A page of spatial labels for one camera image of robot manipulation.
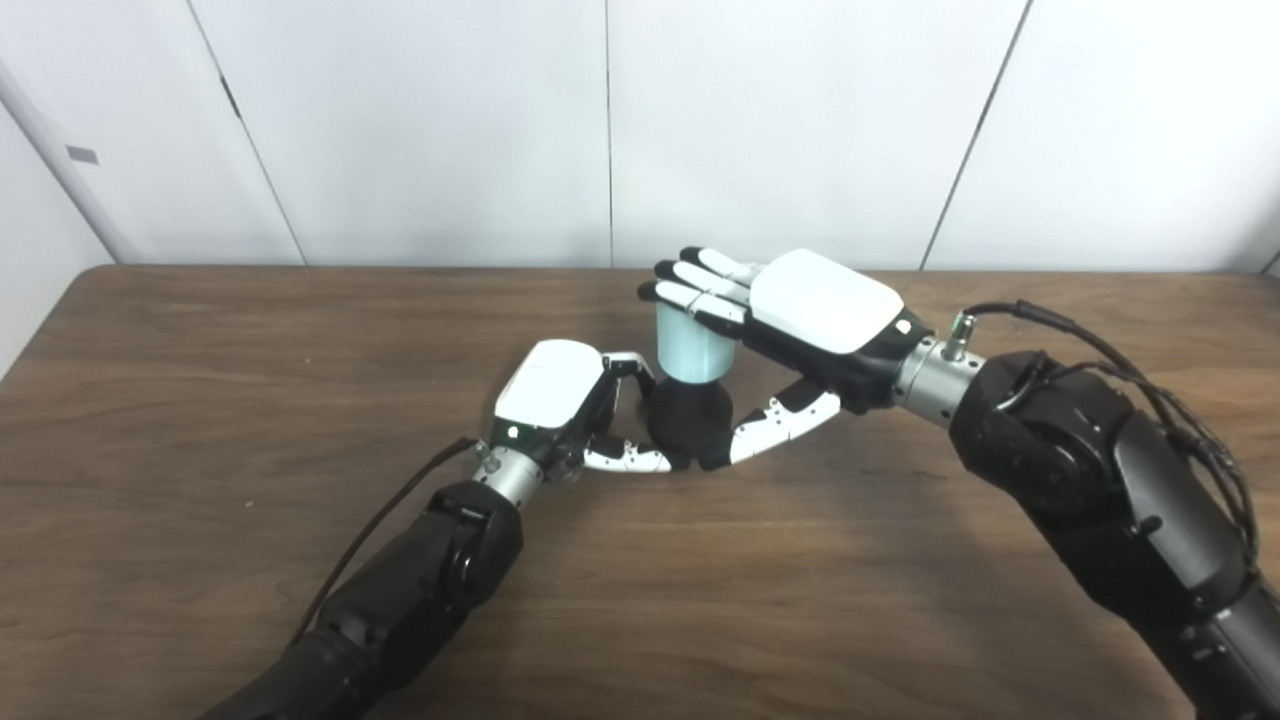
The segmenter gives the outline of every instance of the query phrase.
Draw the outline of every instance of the metal connector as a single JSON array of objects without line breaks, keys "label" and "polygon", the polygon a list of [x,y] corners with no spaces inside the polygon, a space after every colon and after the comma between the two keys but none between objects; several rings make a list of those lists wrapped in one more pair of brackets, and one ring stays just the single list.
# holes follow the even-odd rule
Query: metal connector
[{"label": "metal connector", "polygon": [[947,338],[947,343],[942,348],[943,360],[947,363],[960,363],[965,359],[965,351],[969,348],[969,338],[973,337],[973,329],[977,324],[978,319],[973,315],[965,313],[956,315],[956,322],[951,323],[951,337]]},{"label": "metal connector", "polygon": [[489,443],[480,441],[471,448],[476,454],[476,459],[480,460],[480,466],[484,468],[485,473],[497,473],[502,468],[502,460],[498,460]]},{"label": "metal connector", "polygon": [[906,356],[896,382],[893,402],[940,428],[950,428],[973,378],[986,360],[973,352],[963,361],[943,357],[943,343],[924,338]]}]

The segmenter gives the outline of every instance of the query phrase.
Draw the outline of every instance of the black cable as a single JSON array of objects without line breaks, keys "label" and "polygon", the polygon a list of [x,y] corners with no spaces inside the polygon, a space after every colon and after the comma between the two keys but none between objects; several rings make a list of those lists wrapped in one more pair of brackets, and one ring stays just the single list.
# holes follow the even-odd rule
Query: black cable
[{"label": "black cable", "polygon": [[[989,314],[1005,314],[1012,315],[1015,318],[1021,318],[1024,320],[1030,320],[1036,324],[1044,325],[1047,328],[1053,328],[1055,331],[1064,332],[1066,334],[1074,336],[1094,350],[1097,350],[1103,357],[1114,363],[1117,368],[1128,372],[1135,378],[1146,380],[1147,377],[1142,374],[1142,370],[1133,364],[1132,360],[1125,357],[1123,352],[1115,348],[1111,343],[1102,340],[1097,334],[1079,325],[1071,318],[1066,315],[1060,315],[1046,307],[1041,307],[1034,302],[1028,302],[1027,300],[1019,300],[1018,302],[979,302],[978,305],[970,305],[963,310],[966,315],[989,315]],[[1151,404],[1151,409],[1155,410],[1156,416],[1165,425],[1172,425],[1174,418],[1169,411],[1169,406],[1164,402],[1164,398],[1156,392],[1142,387],[1139,389],[1147,397],[1147,402]]]},{"label": "black cable", "polygon": [[1172,391],[1164,388],[1152,383],[1146,378],[1139,378],[1121,370],[1114,365],[1106,363],[1076,363],[1075,365],[1069,365],[1066,368],[1060,368],[1044,377],[1044,382],[1053,382],[1071,373],[1078,373],[1082,370],[1100,370],[1107,375],[1116,379],[1133,383],[1139,388],[1149,389],[1151,392],[1158,395],[1162,400],[1167,401],[1183,419],[1183,421],[1190,428],[1190,430],[1197,436],[1197,438],[1181,438],[1179,433],[1181,428],[1179,425],[1166,425],[1166,430],[1179,439],[1184,441],[1184,445],[1192,445],[1189,448],[1190,455],[1208,470],[1217,486],[1219,493],[1222,496],[1226,503],[1228,512],[1231,515],[1231,520],[1235,523],[1236,528],[1240,530],[1244,543],[1245,552],[1249,559],[1251,565],[1257,562],[1258,553],[1261,552],[1261,536],[1258,533],[1257,516],[1253,509],[1253,496],[1249,491],[1248,479],[1240,470],[1239,462],[1236,462],[1235,456],[1231,455],[1230,448],[1226,447],[1213,432],[1204,424],[1185,402],[1181,401]]},{"label": "black cable", "polygon": [[356,536],[356,539],[351,541],[351,544],[347,546],[347,550],[342,553],[342,557],[338,559],[338,562],[333,566],[333,570],[329,571],[329,577],[325,578],[324,583],[320,585],[320,589],[316,592],[315,598],[311,600],[311,605],[308,605],[306,612],[302,614],[302,624],[298,625],[298,629],[294,630],[293,637],[289,638],[291,646],[298,642],[298,639],[301,639],[302,635],[306,634],[307,629],[311,626],[311,621],[315,619],[316,612],[320,610],[320,606],[324,605],[325,598],[329,597],[329,591],[333,589],[334,583],[337,583],[338,578],[342,577],[342,571],[347,569],[347,565],[351,562],[351,559],[356,556],[356,552],[360,550],[360,546],[364,544],[366,539],[369,539],[369,536],[372,534],[372,532],[378,528],[378,524],[381,523],[384,518],[390,515],[392,510],[396,510],[396,506],[399,505],[401,501],[404,500],[408,496],[408,493],[413,492],[413,488],[416,488],[417,484],[422,482],[422,478],[431,474],[431,470],[439,468],[440,465],[444,465],[451,457],[458,455],[460,452],[465,452],[466,450],[475,447],[477,442],[479,441],[474,438],[465,438],[465,437],[453,441],[452,445],[449,445],[440,452],[435,454],[435,457],[431,457],[426,462],[426,465],[422,465],[422,468],[417,473],[413,473],[413,475],[410,477],[410,479],[404,483],[404,487],[396,491],[396,495],[393,495],[390,500],[388,500],[387,503],[383,505],[383,507],[378,512],[375,512],[372,518],[370,518],[369,523],[366,523],[365,527],[361,528],[360,533]]}]

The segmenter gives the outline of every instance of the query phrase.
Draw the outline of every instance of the panel seam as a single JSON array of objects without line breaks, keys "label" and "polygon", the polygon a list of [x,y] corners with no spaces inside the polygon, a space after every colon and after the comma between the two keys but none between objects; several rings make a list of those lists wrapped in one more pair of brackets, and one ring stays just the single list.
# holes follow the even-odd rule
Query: panel seam
[{"label": "panel seam", "polygon": [[1276,254],[1271,256],[1271,260],[1268,260],[1266,265],[1262,265],[1262,274],[1270,273],[1275,269],[1276,263],[1280,263],[1280,250],[1276,250]]},{"label": "panel seam", "polygon": [[947,219],[947,211],[951,209],[951,201],[955,200],[956,188],[960,187],[960,179],[964,177],[965,168],[969,167],[969,156],[973,155],[973,149],[978,143],[978,136],[982,135],[983,124],[987,122],[987,114],[991,111],[991,105],[996,100],[996,92],[1000,90],[1000,82],[1005,79],[1005,70],[1009,68],[1009,59],[1014,56],[1014,49],[1018,46],[1018,38],[1023,35],[1023,26],[1027,24],[1027,15],[1032,12],[1032,4],[1036,0],[1027,0],[1023,5],[1023,14],[1018,18],[1018,24],[1014,27],[1014,35],[1009,38],[1009,47],[1005,49],[1005,56],[1000,60],[1000,69],[996,70],[996,79],[991,83],[991,91],[987,92],[987,101],[982,105],[982,113],[978,114],[978,123],[973,128],[973,136],[969,137],[969,145],[964,150],[964,156],[960,159],[960,167],[956,168],[956,176],[951,181],[951,190],[947,191],[947,199],[942,202],[942,211],[938,213],[938,222],[933,225],[933,233],[929,236],[929,243],[924,247],[924,256],[920,258],[920,266],[918,270],[923,270],[929,263],[929,255],[933,254],[933,245],[938,241],[938,233],[942,231],[942,223]]},{"label": "panel seam", "polygon": [[257,150],[257,143],[253,142],[253,133],[248,131],[248,124],[244,122],[244,115],[241,113],[238,104],[234,100],[234,95],[230,91],[230,86],[227,82],[227,76],[223,73],[221,64],[218,63],[218,55],[214,54],[214,46],[209,42],[209,33],[205,32],[205,26],[200,22],[200,14],[196,13],[196,6],[192,0],[187,0],[187,10],[191,12],[191,19],[196,23],[196,29],[200,31],[200,38],[205,41],[205,50],[209,53],[209,59],[214,63],[214,70],[218,72],[218,79],[227,92],[228,99],[230,99],[232,109],[236,111],[236,119],[239,120],[241,129],[244,131],[244,138],[248,140],[248,147],[253,151],[253,160],[257,163],[257,169],[262,173],[262,179],[266,181],[268,190],[271,191],[271,200],[275,202],[275,209],[280,211],[280,219],[284,220],[284,228],[289,231],[289,240],[293,241],[293,247],[298,251],[298,258],[302,260],[303,265],[310,265],[307,260],[307,254],[302,250],[302,242],[298,240],[298,233],[293,229],[293,223],[289,222],[289,214],[284,210],[284,204],[280,201],[280,193],[275,190],[275,183],[271,181],[271,173],[266,172],[266,164],[262,163],[262,154]]}]

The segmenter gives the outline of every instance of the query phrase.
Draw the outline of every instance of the robot finger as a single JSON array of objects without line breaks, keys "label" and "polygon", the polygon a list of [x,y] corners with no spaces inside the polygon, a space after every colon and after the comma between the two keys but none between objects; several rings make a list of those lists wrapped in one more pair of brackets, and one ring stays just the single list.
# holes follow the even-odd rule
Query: robot finger
[{"label": "robot finger", "polygon": [[636,293],[640,300],[666,302],[698,320],[707,329],[740,340],[745,332],[746,309],[728,300],[672,281],[646,282]]},{"label": "robot finger", "polygon": [[608,370],[618,378],[635,378],[636,384],[640,386],[640,397],[649,397],[657,387],[658,380],[653,377],[653,370],[649,369],[649,363],[644,359],[644,355],[639,352],[632,352],[630,350],[621,352],[605,352],[604,363]]},{"label": "robot finger", "polygon": [[723,297],[744,307],[750,302],[751,291],[745,286],[737,284],[730,278],[717,275],[701,265],[686,263],[685,260],[663,260],[654,265],[653,272],[660,281],[685,283],[694,290],[709,292],[716,297]]},{"label": "robot finger", "polygon": [[764,265],[760,263],[739,263],[728,255],[709,247],[686,247],[680,251],[680,259],[707,268],[722,278],[728,278],[748,287],[755,281],[755,275],[760,274],[760,270],[764,269]]},{"label": "robot finger", "polygon": [[600,436],[582,452],[582,466],[605,473],[671,473],[689,468],[689,459],[677,454],[667,455],[649,445]]},{"label": "robot finger", "polygon": [[840,414],[840,396],[808,379],[800,379],[769,398],[767,409],[755,409],[732,433],[703,451],[703,470],[741,462],[790,442]]}]

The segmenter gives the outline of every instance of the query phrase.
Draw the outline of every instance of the small gray label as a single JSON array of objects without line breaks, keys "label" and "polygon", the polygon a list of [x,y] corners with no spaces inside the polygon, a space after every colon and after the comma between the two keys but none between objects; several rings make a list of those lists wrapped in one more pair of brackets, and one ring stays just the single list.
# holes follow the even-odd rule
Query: small gray label
[{"label": "small gray label", "polygon": [[93,152],[88,147],[76,147],[73,145],[68,145],[67,156],[77,163],[97,164],[97,152]]}]

